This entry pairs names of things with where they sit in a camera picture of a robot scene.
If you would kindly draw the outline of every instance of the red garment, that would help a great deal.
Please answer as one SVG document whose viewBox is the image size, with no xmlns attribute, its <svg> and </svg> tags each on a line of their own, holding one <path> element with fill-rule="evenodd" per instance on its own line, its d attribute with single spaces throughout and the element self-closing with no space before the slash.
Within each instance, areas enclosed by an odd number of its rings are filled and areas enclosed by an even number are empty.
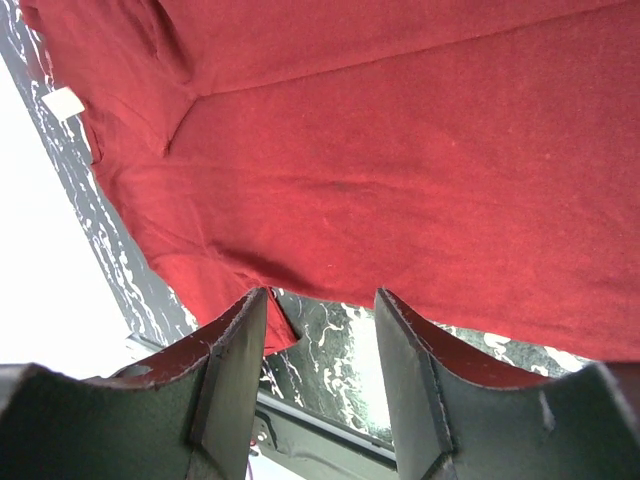
<svg viewBox="0 0 640 480">
<path fill-rule="evenodd" d="M 22 4 L 201 323 L 253 286 L 371 306 L 383 285 L 443 323 L 640 358 L 640 2 Z M 266 353 L 294 341 L 272 301 Z"/>
</svg>

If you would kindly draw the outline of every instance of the red shirt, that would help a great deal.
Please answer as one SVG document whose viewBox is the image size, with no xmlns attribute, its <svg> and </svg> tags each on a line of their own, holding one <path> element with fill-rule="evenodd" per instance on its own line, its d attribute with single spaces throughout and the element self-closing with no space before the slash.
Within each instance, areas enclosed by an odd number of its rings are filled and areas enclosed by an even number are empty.
<svg viewBox="0 0 640 480">
<path fill-rule="evenodd" d="M 321 3 L 22 1 L 151 268 L 637 360 L 640 4 Z"/>
</svg>

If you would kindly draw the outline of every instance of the white tag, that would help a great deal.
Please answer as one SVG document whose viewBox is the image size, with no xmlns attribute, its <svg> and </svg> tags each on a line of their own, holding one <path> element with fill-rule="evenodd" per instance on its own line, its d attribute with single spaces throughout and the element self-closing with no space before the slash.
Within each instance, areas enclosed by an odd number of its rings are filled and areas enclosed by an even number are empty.
<svg viewBox="0 0 640 480">
<path fill-rule="evenodd" d="M 69 87 L 62 87 L 42 97 L 44 104 L 59 121 L 84 112 L 84 105 Z"/>
</svg>

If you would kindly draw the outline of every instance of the marble table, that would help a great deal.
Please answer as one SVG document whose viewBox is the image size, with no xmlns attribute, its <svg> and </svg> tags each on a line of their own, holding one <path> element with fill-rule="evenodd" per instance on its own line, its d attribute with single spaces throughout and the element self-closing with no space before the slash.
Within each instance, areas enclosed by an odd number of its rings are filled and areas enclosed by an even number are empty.
<svg viewBox="0 0 640 480">
<path fill-rule="evenodd" d="M 40 100 L 60 85 L 33 78 L 28 65 L 46 65 L 41 38 L 22 22 L 17 0 L 0 0 L 0 54 L 18 87 L 130 328 L 159 346 L 197 325 L 175 293 L 147 266 L 89 169 L 90 151 L 77 117 L 59 122 Z M 274 289 L 302 339 L 264 360 L 260 388 L 324 418 L 391 443 L 373 317 L 362 307 L 319 302 Z M 575 371 L 586 360 L 497 335 L 442 326 L 505 362 L 549 376 Z"/>
</svg>

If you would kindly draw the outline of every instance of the black marble surface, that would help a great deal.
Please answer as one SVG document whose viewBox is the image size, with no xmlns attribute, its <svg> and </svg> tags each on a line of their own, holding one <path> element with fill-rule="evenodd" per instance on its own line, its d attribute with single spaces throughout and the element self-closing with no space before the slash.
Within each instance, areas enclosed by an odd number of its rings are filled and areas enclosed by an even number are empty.
<svg viewBox="0 0 640 480">
<path fill-rule="evenodd" d="M 0 32 L 0 54 L 131 329 L 158 345 L 187 335 L 196 328 L 193 316 L 149 270 L 117 213 L 96 186 L 81 123 L 76 117 L 57 121 L 41 102 L 41 97 L 54 89 L 55 79 L 45 75 L 43 81 L 37 81 L 29 74 L 28 59 L 45 65 L 48 57 L 38 55 L 36 47 L 41 39 L 23 24 L 17 0 L 0 0 Z M 265 359 L 260 388 L 299 408 L 390 442 L 371 312 L 318 302 L 280 289 L 275 292 L 302 339 Z M 442 327 L 502 361 L 543 375 L 560 376 L 580 369 L 586 362 L 555 349 Z"/>
</svg>

